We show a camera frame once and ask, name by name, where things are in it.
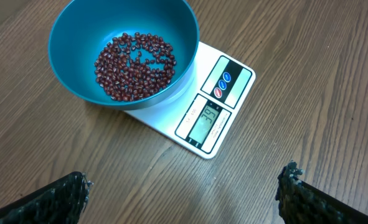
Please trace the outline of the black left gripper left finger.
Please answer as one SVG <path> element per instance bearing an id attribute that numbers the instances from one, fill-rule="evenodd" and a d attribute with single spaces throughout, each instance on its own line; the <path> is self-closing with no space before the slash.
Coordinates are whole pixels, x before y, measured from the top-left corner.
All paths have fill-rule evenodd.
<path id="1" fill-rule="evenodd" d="M 92 186 L 84 173 L 72 172 L 0 208 L 0 224 L 77 224 Z"/>

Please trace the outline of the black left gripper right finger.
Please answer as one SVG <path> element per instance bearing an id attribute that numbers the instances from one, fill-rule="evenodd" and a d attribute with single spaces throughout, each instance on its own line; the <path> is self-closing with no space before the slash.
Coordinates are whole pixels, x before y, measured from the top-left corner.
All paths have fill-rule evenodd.
<path id="1" fill-rule="evenodd" d="M 368 215 L 302 181 L 290 161 L 278 176 L 275 200 L 286 224 L 368 224 Z"/>

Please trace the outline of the white digital kitchen scale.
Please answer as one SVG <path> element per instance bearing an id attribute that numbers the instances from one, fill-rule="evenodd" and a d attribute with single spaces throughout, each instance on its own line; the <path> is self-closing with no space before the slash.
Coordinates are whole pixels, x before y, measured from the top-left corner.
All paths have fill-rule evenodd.
<path id="1" fill-rule="evenodd" d="M 128 114 L 194 154 L 211 159 L 255 79 L 250 67 L 201 42 L 184 81 L 169 98 Z"/>

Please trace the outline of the red beans in bowl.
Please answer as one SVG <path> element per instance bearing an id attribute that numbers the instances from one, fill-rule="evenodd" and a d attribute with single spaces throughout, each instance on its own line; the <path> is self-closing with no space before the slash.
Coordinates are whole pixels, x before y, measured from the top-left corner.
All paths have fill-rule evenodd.
<path id="1" fill-rule="evenodd" d="M 173 50 L 161 36 L 124 32 L 99 53 L 95 81 L 113 101 L 149 98 L 171 84 L 177 65 Z"/>

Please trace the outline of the blue metal bowl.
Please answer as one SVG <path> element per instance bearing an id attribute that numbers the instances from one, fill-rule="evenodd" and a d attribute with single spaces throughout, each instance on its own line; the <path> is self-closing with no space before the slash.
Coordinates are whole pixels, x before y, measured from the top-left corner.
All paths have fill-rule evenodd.
<path id="1" fill-rule="evenodd" d="M 94 63 L 114 37 L 156 34 L 173 47 L 176 72 L 166 89 L 143 100 L 113 101 L 95 81 Z M 165 100 L 192 69 L 199 46 L 197 17 L 184 0 L 73 0 L 50 32 L 49 62 L 59 82 L 77 97 L 117 110 L 138 110 Z"/>

